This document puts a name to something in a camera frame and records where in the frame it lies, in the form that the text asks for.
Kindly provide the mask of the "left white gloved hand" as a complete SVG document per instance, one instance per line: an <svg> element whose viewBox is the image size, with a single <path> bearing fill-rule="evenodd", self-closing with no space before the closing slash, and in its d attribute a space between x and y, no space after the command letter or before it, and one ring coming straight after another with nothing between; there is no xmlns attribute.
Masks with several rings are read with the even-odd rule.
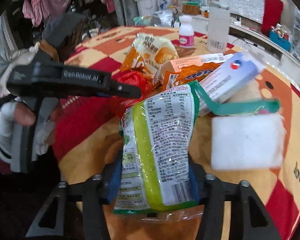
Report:
<svg viewBox="0 0 300 240"><path fill-rule="evenodd" d="M12 61L0 75L0 99L7 99L9 92L6 83L12 69L17 65L29 64L37 52L42 51L42 44L37 42L29 49L22 49L13 52ZM35 153L43 155L47 148L53 144L55 136L55 122L62 113L61 105L58 105L51 113L49 120L35 135ZM0 107L0 172L10 173L10 163L7 162L11 155L11 144L14 123L30 127L34 125L35 116L21 100L9 99Z"/></svg>

